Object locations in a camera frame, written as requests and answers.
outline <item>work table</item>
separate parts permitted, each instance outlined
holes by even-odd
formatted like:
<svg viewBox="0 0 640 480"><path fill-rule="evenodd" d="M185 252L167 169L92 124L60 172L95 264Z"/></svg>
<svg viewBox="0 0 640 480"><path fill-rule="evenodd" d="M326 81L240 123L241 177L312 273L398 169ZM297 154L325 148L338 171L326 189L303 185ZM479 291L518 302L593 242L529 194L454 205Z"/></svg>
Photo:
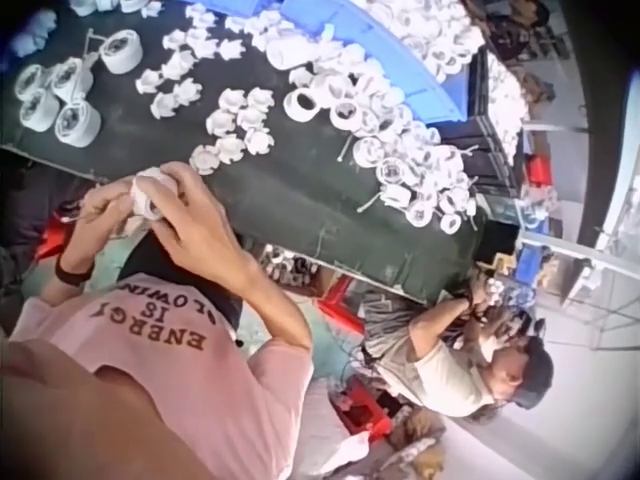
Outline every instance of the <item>work table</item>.
<svg viewBox="0 0 640 480"><path fill-rule="evenodd" d="M162 37L176 28L189 28L184 8L183 3L167 2L158 18L149 19L139 12L84 18L70 10L58 12L58 27L45 49L4 78L2 147L83 177L114 180L168 161L187 161L196 146L213 144L215 137L207 134L205 119L217 108L224 89L270 89L276 106L266 125L275 146L267 155L245 153L241 161L204 177L226 207L234 229L419 300L434 300L447 282L466 273L479 238L468 222L449 236L440 231L436 220L425 228L414 228L402 212L381 202L357 213L378 191L374 172L362 171L350 152L344 161L336 160L349 135L330 124L327 112L308 123L285 115L282 101L292 90L288 72L272 68L248 41L239 60L217 56L197 63L188 76L203 85L202 98L179 108L175 117L156 120L149 108L153 95L138 94L134 82L146 68L157 70L169 59ZM102 129L92 144L78 149L60 143L53 128L45 133L23 128L13 85L25 65L48 67L81 56L90 28L104 37L133 29L145 53L141 64L125 75L110 74L101 61L93 67L95 83L87 101L102 115ZM223 21L210 31L214 38L245 38L225 30ZM92 43L90 51L97 48ZM173 84L167 81L159 89L168 92ZM480 229L482 223L482 217L476 217Z"/></svg>

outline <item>white shirt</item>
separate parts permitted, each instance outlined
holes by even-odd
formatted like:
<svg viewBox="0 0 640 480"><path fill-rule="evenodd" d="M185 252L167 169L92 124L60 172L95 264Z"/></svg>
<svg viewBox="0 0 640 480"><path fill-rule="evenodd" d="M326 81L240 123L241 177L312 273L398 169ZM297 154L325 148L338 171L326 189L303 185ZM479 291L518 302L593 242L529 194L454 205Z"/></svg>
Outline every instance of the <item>white shirt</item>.
<svg viewBox="0 0 640 480"><path fill-rule="evenodd" d="M378 370L392 389L413 403L449 417L466 417L494 402L469 355L443 342L415 361L407 334L380 359Z"/></svg>

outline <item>blue plastic crate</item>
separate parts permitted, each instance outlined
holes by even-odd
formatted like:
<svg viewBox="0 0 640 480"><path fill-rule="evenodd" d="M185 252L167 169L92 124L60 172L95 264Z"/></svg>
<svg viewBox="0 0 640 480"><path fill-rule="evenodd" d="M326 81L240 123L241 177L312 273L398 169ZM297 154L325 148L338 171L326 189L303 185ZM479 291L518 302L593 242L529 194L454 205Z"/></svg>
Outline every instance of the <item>blue plastic crate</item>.
<svg viewBox="0 0 640 480"><path fill-rule="evenodd" d="M440 85L398 38L349 0L284 0L281 12L311 35L331 23L336 39L362 45L380 62L391 83L405 92L407 104L421 121L467 119L468 68Z"/></svg>
<svg viewBox="0 0 640 480"><path fill-rule="evenodd" d="M272 0L180 0L185 3L201 3L208 10L233 15L234 17L249 18L257 15L266 7L274 3Z"/></svg>

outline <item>black hair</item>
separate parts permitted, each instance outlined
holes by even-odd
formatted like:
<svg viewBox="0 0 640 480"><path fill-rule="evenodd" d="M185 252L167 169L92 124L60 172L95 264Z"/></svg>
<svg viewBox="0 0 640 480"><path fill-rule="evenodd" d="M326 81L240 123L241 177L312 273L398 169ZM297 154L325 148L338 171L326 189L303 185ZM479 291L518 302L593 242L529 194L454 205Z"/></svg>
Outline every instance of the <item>black hair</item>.
<svg viewBox="0 0 640 480"><path fill-rule="evenodd" d="M532 2L536 4L536 21L533 22L530 26L531 28L544 27L549 23L551 12L547 8L547 6L540 0L532 0Z"/></svg>

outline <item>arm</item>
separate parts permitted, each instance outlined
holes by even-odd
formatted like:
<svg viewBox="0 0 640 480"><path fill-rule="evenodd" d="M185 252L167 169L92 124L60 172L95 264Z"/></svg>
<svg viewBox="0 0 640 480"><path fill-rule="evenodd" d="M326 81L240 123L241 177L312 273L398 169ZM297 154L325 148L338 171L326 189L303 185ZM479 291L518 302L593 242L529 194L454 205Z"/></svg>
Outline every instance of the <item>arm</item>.
<svg viewBox="0 0 640 480"><path fill-rule="evenodd" d="M427 356L440 342L440 335L453 321L469 309L469 300L445 300L418 315L409 325L409 337L417 360Z"/></svg>

